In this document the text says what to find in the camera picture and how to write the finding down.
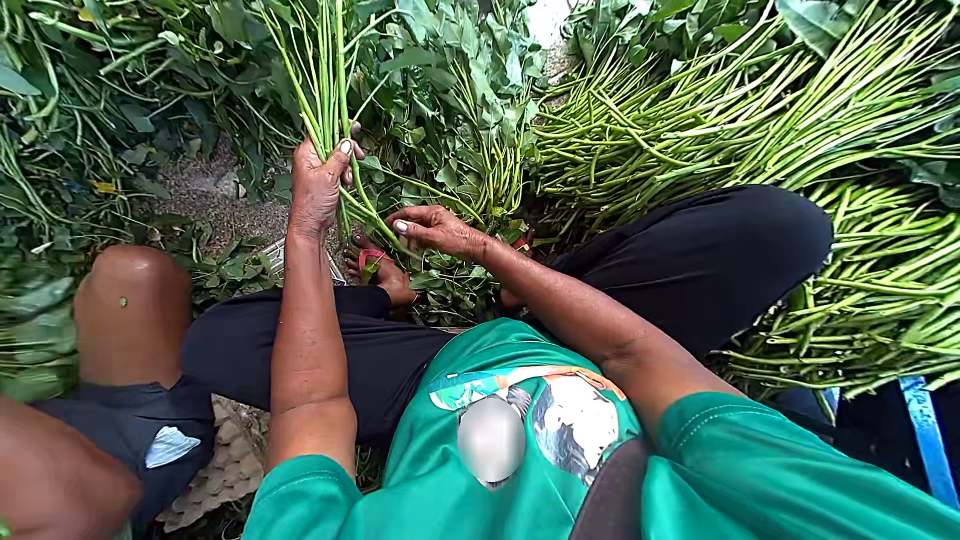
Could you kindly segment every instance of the foot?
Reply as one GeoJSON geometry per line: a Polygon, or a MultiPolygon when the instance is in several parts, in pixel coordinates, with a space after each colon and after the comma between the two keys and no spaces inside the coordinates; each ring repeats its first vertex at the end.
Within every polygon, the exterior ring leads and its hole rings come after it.
{"type": "MultiPolygon", "coordinates": [[[[356,244],[362,249],[379,250],[379,246],[374,244],[368,237],[359,236],[356,244]]],[[[360,279],[360,266],[357,261],[358,253],[347,251],[347,273],[356,279],[360,279]]],[[[411,304],[417,298],[417,291],[410,288],[410,276],[400,269],[389,258],[382,258],[379,262],[380,267],[370,278],[370,283],[374,284],[390,295],[390,304],[396,309],[411,304]]]]}

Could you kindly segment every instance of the dark shorts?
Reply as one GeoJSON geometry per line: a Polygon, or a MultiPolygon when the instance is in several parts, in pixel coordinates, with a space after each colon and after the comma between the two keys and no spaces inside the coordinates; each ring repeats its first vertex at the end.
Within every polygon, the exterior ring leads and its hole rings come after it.
{"type": "Polygon", "coordinates": [[[189,376],[169,390],[157,382],[129,386],[83,382],[66,397],[33,406],[83,433],[140,479],[143,500],[131,515],[138,528],[167,508],[213,456],[210,392],[189,376]],[[147,469],[147,450],[164,426],[198,438],[200,444],[171,463],[147,469]]]}

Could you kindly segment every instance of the green t-shirt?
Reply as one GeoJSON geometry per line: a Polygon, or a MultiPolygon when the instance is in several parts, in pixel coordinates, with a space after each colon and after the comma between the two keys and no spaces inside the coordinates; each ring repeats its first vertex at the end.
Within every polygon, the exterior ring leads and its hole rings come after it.
{"type": "MultiPolygon", "coordinates": [[[[566,538],[618,444],[640,433],[622,393],[582,356],[499,319],[428,366],[366,496],[333,460],[306,455],[264,479],[245,540],[566,538]],[[496,393],[523,418],[526,453],[484,485],[457,448],[459,414],[496,393]]],[[[960,538],[960,513],[837,452],[776,411],[729,394],[673,404],[642,481],[637,537],[960,538]]]]}

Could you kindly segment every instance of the black pants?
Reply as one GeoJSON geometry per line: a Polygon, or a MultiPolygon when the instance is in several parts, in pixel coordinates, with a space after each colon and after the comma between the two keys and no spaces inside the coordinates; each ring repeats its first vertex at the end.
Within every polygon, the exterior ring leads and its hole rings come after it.
{"type": "MultiPolygon", "coordinates": [[[[766,185],[689,197],[601,234],[554,268],[629,307],[697,357],[754,323],[827,256],[827,215],[766,185]]],[[[426,364],[452,336],[384,320],[387,294],[337,287],[358,442],[389,439],[426,364]]],[[[212,307],[190,328],[184,371],[233,400],[268,408],[280,290],[212,307]]]]}

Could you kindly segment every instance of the knee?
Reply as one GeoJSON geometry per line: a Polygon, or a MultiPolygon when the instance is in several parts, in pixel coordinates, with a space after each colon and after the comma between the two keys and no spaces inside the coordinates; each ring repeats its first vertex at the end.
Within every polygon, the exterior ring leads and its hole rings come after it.
{"type": "Polygon", "coordinates": [[[146,246],[110,246],[93,261],[86,282],[111,284],[135,282],[145,285],[159,282],[189,286],[190,275],[162,251],[146,246]]]}
{"type": "Polygon", "coordinates": [[[833,242],[829,215],[802,195],[771,185],[746,185],[729,193],[734,227],[766,258],[818,269],[833,242]]]}

